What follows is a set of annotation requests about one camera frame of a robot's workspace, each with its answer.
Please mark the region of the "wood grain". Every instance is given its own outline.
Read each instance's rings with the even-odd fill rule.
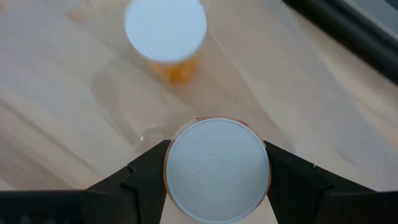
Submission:
[[[203,1],[198,72],[173,86],[131,48],[126,3],[0,1],[0,189],[84,189],[206,115],[398,189],[398,88],[300,16],[278,1]],[[239,223],[264,222],[268,200]],[[162,223],[194,221],[168,199]]]

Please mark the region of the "white bottle cap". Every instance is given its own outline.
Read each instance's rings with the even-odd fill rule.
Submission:
[[[206,16],[199,0],[132,0],[124,28],[132,46],[144,57],[177,63],[200,48]]]
[[[165,158],[171,199],[202,223],[231,223],[249,215],[266,196],[270,176],[264,143],[244,123],[227,118],[186,126]]]

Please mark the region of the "wooden table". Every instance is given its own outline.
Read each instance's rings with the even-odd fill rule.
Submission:
[[[277,1],[204,0],[199,71],[170,86],[131,48],[125,4],[0,0],[0,189],[84,189],[214,114],[360,184],[398,189],[398,88],[300,16],[304,32]],[[167,200],[162,222],[194,221]],[[274,223],[269,202],[246,222]]]

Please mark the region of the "black object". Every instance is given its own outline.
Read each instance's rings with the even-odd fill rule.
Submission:
[[[398,10],[398,1],[396,1],[396,0],[386,0],[386,2],[388,4],[390,4],[392,7],[394,7],[394,9]]]
[[[0,192],[0,223],[158,224],[166,191],[164,140],[86,190]],[[398,192],[379,193],[271,143],[267,193],[278,223],[398,223]]]
[[[398,84],[398,41],[347,3],[342,0],[283,1]],[[389,4],[396,6],[396,2],[391,0]]]

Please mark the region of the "orange plastic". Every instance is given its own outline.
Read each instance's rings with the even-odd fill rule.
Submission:
[[[189,81],[197,69],[197,57],[192,57],[175,65],[149,62],[150,67],[170,84]]]

